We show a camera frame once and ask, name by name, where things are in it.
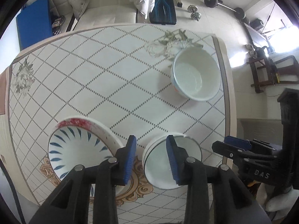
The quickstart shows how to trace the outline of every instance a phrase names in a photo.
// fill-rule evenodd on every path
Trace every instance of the bowl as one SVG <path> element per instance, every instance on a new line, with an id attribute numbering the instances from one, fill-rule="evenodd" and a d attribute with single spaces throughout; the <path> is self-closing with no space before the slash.
<path id="1" fill-rule="evenodd" d="M 205 50 L 189 47 L 175 57 L 171 67 L 171 83 L 183 97 L 207 101 L 220 89 L 220 70 L 217 62 Z"/>
<path id="2" fill-rule="evenodd" d="M 64 179 L 76 165 L 86 168 L 99 165 L 124 147 L 122 142 L 102 123 L 82 116 L 66 118 L 59 122 L 50 135 L 48 156 L 59 177 Z M 117 187 L 116 193 L 123 187 Z"/>
<path id="3" fill-rule="evenodd" d="M 159 189 L 169 190 L 179 188 L 172 177 L 170 163 L 166 150 L 166 138 L 173 135 L 179 147 L 186 149 L 189 156 L 202 159 L 199 144 L 181 133 L 166 133 L 151 140 L 142 155 L 144 175 L 148 182 Z"/>

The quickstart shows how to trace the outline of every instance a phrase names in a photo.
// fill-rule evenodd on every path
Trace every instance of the white patterned tablecloth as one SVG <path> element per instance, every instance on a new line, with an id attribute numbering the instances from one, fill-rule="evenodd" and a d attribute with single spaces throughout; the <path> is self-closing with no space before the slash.
<path id="1" fill-rule="evenodd" d="M 203 45 L 218 62 L 213 37 L 168 26 L 105 27 L 53 41 L 11 65 L 10 130 L 19 165 L 42 204 L 55 188 L 44 171 L 48 137 L 65 117 L 84 115 L 109 127 L 123 142 L 138 139 L 137 155 L 164 132 L 196 139 L 202 161 L 218 166 L 214 141 L 225 136 L 223 85 L 210 101 L 181 97 L 170 83 L 170 66 L 182 48 Z M 118 206 L 120 224 L 179 222 L 187 189 L 150 194 Z M 89 212 L 92 220 L 92 204 Z"/>

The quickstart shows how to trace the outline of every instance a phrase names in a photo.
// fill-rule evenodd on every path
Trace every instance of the floral print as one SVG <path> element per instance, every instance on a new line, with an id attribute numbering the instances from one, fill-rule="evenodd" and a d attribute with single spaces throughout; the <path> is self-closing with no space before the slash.
<path id="1" fill-rule="evenodd" d="M 152 57 L 164 55 L 168 60 L 174 60 L 177 53 L 187 47 L 203 48 L 203 45 L 193 42 L 185 35 L 186 30 L 179 29 L 177 32 L 165 31 L 162 40 L 158 40 L 145 45 L 145 50 Z"/>
<path id="2" fill-rule="evenodd" d="M 19 70 L 12 82 L 12 86 L 16 87 L 17 94 L 23 94 L 23 97 L 27 95 L 31 85 L 34 83 L 33 78 L 33 64 L 29 64 L 25 59 L 25 62 L 20 65 Z"/>

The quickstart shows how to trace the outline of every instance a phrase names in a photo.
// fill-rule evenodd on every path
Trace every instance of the dumbbell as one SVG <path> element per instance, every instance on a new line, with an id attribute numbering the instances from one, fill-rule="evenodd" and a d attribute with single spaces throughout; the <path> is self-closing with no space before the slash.
<path id="1" fill-rule="evenodd" d="M 234 11 L 234 15 L 235 15 L 235 17 L 236 17 L 237 19 L 239 19 L 239 20 L 244 19 L 245 16 L 246 16 L 246 15 L 245 15 L 245 12 L 244 12 L 244 10 L 243 10 L 242 8 L 237 7 L 237 8 L 235 8 L 235 9 L 232 9 L 232 8 L 226 6 L 226 5 L 223 5 L 223 4 L 222 4 L 222 3 L 223 3 L 222 0 L 204 0 L 204 3 L 205 3 L 205 5 L 206 5 L 207 7 L 211 7 L 211 8 L 214 8 L 214 7 L 216 7 L 217 5 L 226 7 L 226 8 L 228 8 L 228 9 Z"/>

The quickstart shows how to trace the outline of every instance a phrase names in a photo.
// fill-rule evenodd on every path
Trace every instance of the white sofa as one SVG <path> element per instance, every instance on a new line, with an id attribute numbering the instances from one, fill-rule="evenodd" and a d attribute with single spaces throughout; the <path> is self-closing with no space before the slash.
<path id="1" fill-rule="evenodd" d="M 136 7 L 129 0 L 89 0 L 74 30 L 88 29 L 102 24 L 134 24 L 136 12 Z"/>

